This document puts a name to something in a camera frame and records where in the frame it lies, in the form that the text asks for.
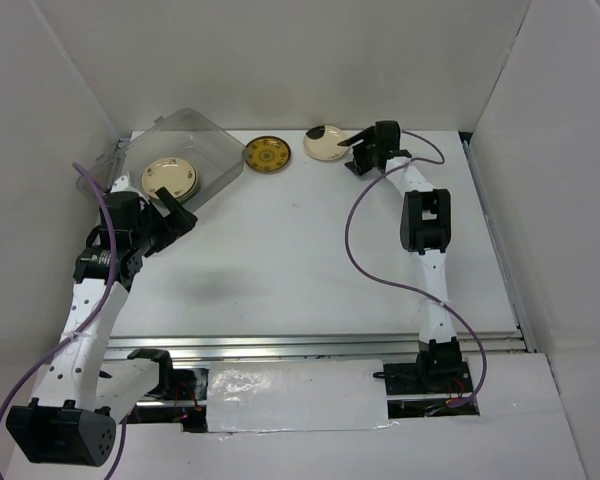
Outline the yellow patterned plate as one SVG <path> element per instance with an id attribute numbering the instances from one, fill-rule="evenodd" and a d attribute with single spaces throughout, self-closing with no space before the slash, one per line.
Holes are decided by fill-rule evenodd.
<path id="1" fill-rule="evenodd" d="M 259 136 L 245 147 L 244 161 L 252 170 L 262 174 L 273 174 L 285 169 L 291 162 L 289 144 L 276 136 Z"/>

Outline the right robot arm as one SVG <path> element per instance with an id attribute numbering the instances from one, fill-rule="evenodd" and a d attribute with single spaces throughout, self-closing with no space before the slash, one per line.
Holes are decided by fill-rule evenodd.
<path id="1" fill-rule="evenodd" d="M 416 276 L 416 284 L 407 289 L 424 297 L 415 378 L 422 389 L 435 392 L 452 382 L 462 366 L 458 334 L 447 305 L 451 195 L 418 170 L 415 163 L 425 159 L 401 147 L 403 133 L 396 121 L 378 121 L 338 145 L 352 149 L 353 159 L 345 166 L 355 175 L 376 170 L 402 195 L 399 238 Z"/>

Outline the clear plastic bin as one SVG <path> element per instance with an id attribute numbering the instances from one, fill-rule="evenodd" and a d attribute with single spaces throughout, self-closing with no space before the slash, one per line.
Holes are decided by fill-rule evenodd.
<path id="1" fill-rule="evenodd" d="M 238 178 L 244 167 L 245 146 L 199 112 L 185 108 L 160 117 L 148 130 L 117 150 L 97 158 L 88 168 L 91 176 L 106 190 L 113 181 L 128 174 L 133 192 L 153 203 L 162 215 L 168 211 L 141 187 L 144 170 L 154 161 L 179 157 L 192 164 L 199 174 L 199 191 L 181 204 L 195 213 Z"/>

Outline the cream plate with black patch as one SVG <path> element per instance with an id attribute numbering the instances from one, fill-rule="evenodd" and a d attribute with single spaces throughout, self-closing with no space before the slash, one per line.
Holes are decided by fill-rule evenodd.
<path id="1" fill-rule="evenodd" d="M 305 132 L 303 148 L 305 153 L 314 160 L 337 161 L 349 152 L 349 147 L 340 145 L 348 138 L 348 134 L 336 126 L 319 125 Z"/>

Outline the white cover panel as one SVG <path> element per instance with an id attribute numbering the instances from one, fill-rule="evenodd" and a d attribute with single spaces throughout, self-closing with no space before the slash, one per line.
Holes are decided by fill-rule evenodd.
<path id="1" fill-rule="evenodd" d="M 389 425 L 379 360 L 217 362 L 209 369 L 212 433 L 358 431 Z"/>

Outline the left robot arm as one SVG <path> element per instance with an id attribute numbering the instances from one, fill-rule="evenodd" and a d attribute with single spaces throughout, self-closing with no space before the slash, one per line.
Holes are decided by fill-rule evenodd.
<path id="1" fill-rule="evenodd" d="M 168 351 L 136 348 L 106 364 L 113 326 L 144 259 L 191 231 L 197 218 L 164 187 L 157 205 L 131 189 L 101 196 L 100 223 L 74 269 L 71 309 L 59 352 L 25 406 L 9 409 L 6 428 L 35 464 L 100 467 L 116 430 L 146 395 L 169 397 L 177 374 Z"/>

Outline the cream plate with brown motifs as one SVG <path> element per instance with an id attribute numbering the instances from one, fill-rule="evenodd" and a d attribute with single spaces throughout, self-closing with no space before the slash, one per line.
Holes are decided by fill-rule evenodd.
<path id="1" fill-rule="evenodd" d="M 156 190 L 160 187 L 166 187 L 176 199 L 196 185 L 199 185 L 196 168 L 179 157 L 158 159 L 151 163 L 141 176 L 143 191 L 155 200 L 158 200 Z"/>

